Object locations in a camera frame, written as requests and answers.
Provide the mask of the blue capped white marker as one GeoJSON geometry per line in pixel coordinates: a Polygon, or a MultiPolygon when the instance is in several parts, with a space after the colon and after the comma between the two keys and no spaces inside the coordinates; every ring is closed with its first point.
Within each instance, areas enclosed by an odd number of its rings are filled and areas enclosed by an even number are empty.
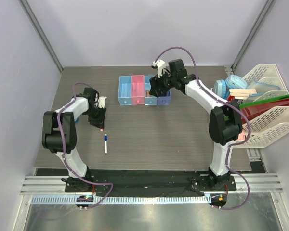
{"type": "Polygon", "coordinates": [[[104,135],[104,144],[105,144],[105,154],[108,153],[108,150],[107,150],[107,134],[104,135]]]}

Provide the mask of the purple plastic box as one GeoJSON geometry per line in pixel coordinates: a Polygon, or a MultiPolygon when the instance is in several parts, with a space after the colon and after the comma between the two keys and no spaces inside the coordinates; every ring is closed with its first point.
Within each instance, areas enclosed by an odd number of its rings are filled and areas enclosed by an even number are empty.
{"type": "Polygon", "coordinates": [[[169,105],[171,103],[171,91],[167,91],[165,96],[158,97],[157,105],[169,105]]]}

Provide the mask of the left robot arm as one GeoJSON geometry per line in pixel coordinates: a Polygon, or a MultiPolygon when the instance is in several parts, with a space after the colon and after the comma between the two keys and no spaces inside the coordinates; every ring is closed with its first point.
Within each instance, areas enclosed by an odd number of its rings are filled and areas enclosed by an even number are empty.
{"type": "Polygon", "coordinates": [[[82,161],[76,145],[76,120],[81,115],[88,116],[90,125],[103,130],[105,128],[106,96],[91,87],[81,94],[75,94],[71,100],[55,111],[43,115],[42,146],[55,154],[68,170],[69,177],[76,180],[76,186],[82,192],[88,192],[93,186],[89,167],[82,161]]]}

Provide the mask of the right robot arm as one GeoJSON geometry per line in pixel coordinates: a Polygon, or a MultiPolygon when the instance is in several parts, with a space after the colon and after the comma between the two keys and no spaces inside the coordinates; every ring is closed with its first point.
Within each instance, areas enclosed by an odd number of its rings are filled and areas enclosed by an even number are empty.
{"type": "Polygon", "coordinates": [[[203,179],[203,183],[211,190],[223,189],[230,180],[232,146],[242,132],[238,104],[222,99],[205,87],[195,74],[188,74],[181,59],[168,63],[156,60],[152,68],[157,74],[150,78],[150,95],[165,96],[171,88],[175,88],[194,99],[208,112],[209,135],[214,148],[208,176],[203,179]]]}

